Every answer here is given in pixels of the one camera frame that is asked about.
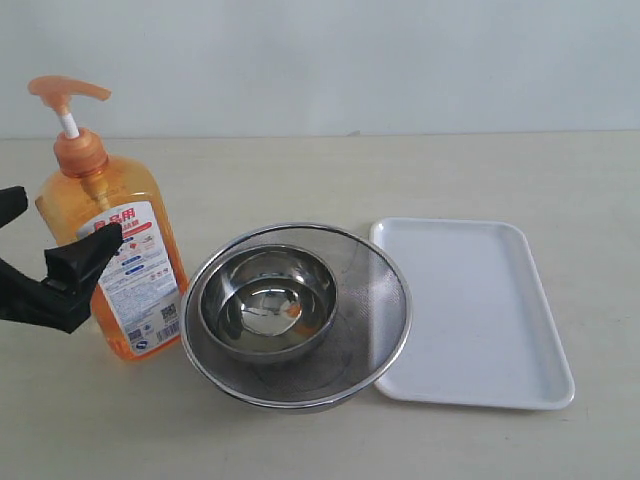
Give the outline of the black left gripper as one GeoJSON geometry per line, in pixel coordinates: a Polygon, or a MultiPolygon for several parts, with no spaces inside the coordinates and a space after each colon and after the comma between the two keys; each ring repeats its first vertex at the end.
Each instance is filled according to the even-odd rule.
{"type": "MultiPolygon", "coordinates": [[[[0,228],[28,208],[23,186],[0,190],[0,228]]],[[[91,315],[90,298],[123,243],[122,227],[109,223],[71,244],[44,252],[47,276],[27,277],[1,261],[1,319],[73,333],[91,315]]]]}

